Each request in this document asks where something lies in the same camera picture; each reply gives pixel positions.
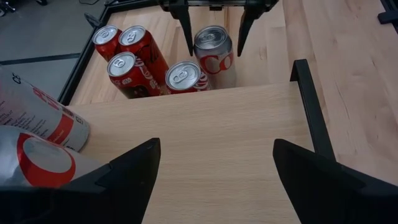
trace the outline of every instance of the silver soda can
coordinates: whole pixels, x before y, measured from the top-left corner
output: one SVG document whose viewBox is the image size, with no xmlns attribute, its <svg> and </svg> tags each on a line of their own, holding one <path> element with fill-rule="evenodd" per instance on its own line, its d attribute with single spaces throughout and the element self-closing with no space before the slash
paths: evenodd
<svg viewBox="0 0 398 224">
<path fill-rule="evenodd" d="M 12 126 L 0 126 L 0 186 L 60 187 L 101 164 Z"/>
<path fill-rule="evenodd" d="M 4 67 L 0 67 L 0 124 L 28 130 L 75 151 L 90 133 L 85 120 Z"/>
<path fill-rule="evenodd" d="M 232 40 L 220 26 L 208 26 L 195 36 L 193 50 L 214 89 L 236 86 Z"/>
</svg>

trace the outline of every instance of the aluminum can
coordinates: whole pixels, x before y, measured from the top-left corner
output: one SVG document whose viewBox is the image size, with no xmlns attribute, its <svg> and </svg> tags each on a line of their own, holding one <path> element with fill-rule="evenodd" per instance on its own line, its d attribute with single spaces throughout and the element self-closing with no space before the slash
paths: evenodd
<svg viewBox="0 0 398 224">
<path fill-rule="evenodd" d="M 93 36 L 95 49 L 107 62 L 121 52 L 119 45 L 121 33 L 117 27 L 108 25 L 100 28 Z"/>
<path fill-rule="evenodd" d="M 165 85 L 169 66 L 148 30 L 142 26 L 132 26 L 123 31 L 119 43 L 122 52 L 131 52 L 141 58 L 157 83 L 160 86 Z"/>
<path fill-rule="evenodd" d="M 200 30 L 193 50 L 214 89 L 236 86 L 232 40 L 223 27 L 208 26 Z"/>
<path fill-rule="evenodd" d="M 129 99 L 147 96 L 160 96 L 156 80 L 144 62 L 133 53 L 122 52 L 108 63 L 111 82 Z"/>
<path fill-rule="evenodd" d="M 0 186 L 60 187 L 100 166 L 21 128 L 0 126 Z"/>
<path fill-rule="evenodd" d="M 166 84 L 171 94 L 210 90 L 207 75 L 195 62 L 179 62 L 166 73 Z"/>
<path fill-rule="evenodd" d="M 55 144 L 79 151 L 88 123 L 42 90 L 0 67 L 0 125 L 28 130 Z"/>
</svg>

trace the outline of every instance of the floor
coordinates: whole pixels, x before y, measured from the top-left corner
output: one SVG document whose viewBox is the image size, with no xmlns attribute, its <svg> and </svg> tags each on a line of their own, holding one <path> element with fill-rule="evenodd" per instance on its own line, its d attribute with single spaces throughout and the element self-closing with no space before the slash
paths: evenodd
<svg viewBox="0 0 398 224">
<path fill-rule="evenodd" d="M 79 0 L 19 0 L 15 13 L 0 17 L 0 61 L 80 53 L 92 28 L 84 18 L 88 12 L 99 17 L 105 0 L 93 6 Z M 76 59 L 7 65 L 6 68 L 58 98 Z"/>
</svg>

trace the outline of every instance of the wooden surface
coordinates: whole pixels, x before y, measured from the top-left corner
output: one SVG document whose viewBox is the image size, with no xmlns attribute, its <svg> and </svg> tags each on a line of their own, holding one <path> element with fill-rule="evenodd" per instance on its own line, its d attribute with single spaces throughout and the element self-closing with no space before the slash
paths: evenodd
<svg viewBox="0 0 398 224">
<path fill-rule="evenodd" d="M 236 49 L 243 9 L 190 9 L 193 33 L 225 26 Z M 398 185 L 398 35 L 380 25 L 378 0 L 280 0 L 257 20 L 243 55 L 236 58 L 238 86 L 286 83 L 296 59 L 307 58 L 339 162 Z M 194 60 L 178 22 L 159 7 L 113 14 L 121 29 L 149 29 L 171 65 Z M 124 99 L 109 82 L 97 53 L 73 105 Z"/>
<path fill-rule="evenodd" d="M 144 223 L 299 223 L 272 158 L 275 138 L 312 149 L 296 83 L 70 106 L 101 162 L 159 137 Z"/>
</svg>

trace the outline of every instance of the can top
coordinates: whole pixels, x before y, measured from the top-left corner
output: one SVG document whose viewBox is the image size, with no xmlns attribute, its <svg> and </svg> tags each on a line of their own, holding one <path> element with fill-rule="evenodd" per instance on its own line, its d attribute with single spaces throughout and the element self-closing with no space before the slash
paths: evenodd
<svg viewBox="0 0 398 224">
<path fill-rule="evenodd" d="M 219 47 L 228 37 L 226 29 L 221 26 L 208 26 L 195 35 L 195 46 L 210 50 Z"/>
<path fill-rule="evenodd" d="M 179 62 L 166 73 L 166 84 L 173 90 L 186 90 L 196 84 L 200 74 L 200 67 L 196 63 Z"/>
<path fill-rule="evenodd" d="M 135 44 L 144 37 L 145 32 L 142 26 L 132 26 L 120 34 L 119 43 L 123 46 Z"/>
<path fill-rule="evenodd" d="M 127 72 L 130 72 L 135 62 L 136 56 L 130 52 L 117 54 L 108 63 L 108 74 L 112 77 L 120 77 Z"/>
<path fill-rule="evenodd" d="M 116 34 L 118 28 L 116 26 L 108 25 L 100 28 L 95 32 L 93 37 L 93 43 L 96 45 L 102 45 L 108 43 Z"/>
</svg>

